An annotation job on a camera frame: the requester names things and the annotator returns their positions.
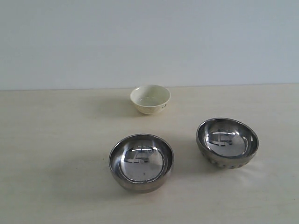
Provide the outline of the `dimpled steel bowl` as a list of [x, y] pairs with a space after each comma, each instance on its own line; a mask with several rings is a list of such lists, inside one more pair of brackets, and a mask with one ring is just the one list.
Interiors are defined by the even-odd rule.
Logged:
[[203, 157], [221, 169], [245, 166], [259, 147], [256, 133], [248, 125], [230, 118], [212, 118], [201, 123], [196, 142]]

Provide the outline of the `cream ceramic bowl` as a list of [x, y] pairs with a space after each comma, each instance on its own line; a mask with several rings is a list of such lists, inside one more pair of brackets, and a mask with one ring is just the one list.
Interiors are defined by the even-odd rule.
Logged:
[[131, 91], [130, 100], [136, 110], [145, 115], [163, 111], [171, 98], [171, 92], [159, 85], [139, 86]]

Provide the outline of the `smooth steel bowl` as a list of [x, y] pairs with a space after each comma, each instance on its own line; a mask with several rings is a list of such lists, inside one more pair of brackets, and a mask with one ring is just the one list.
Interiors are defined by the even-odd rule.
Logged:
[[108, 163], [113, 178], [125, 190], [150, 193], [169, 178], [174, 153], [162, 138], [140, 133], [119, 141], [111, 150]]

